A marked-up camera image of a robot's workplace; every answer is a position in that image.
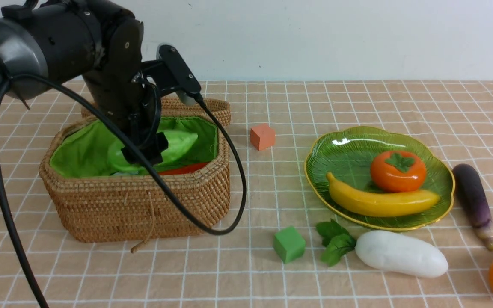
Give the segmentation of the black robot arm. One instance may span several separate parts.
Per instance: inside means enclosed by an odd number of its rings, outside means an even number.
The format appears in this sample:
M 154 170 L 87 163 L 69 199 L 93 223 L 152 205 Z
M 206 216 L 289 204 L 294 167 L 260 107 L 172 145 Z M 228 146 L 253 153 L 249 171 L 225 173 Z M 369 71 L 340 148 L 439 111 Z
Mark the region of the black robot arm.
M 55 84 L 82 76 L 98 110 L 151 163 L 161 163 L 168 142 L 158 132 L 159 95 L 133 81 L 141 69 L 143 23 L 109 0 L 36 3 L 1 9 L 0 84 L 24 73 Z

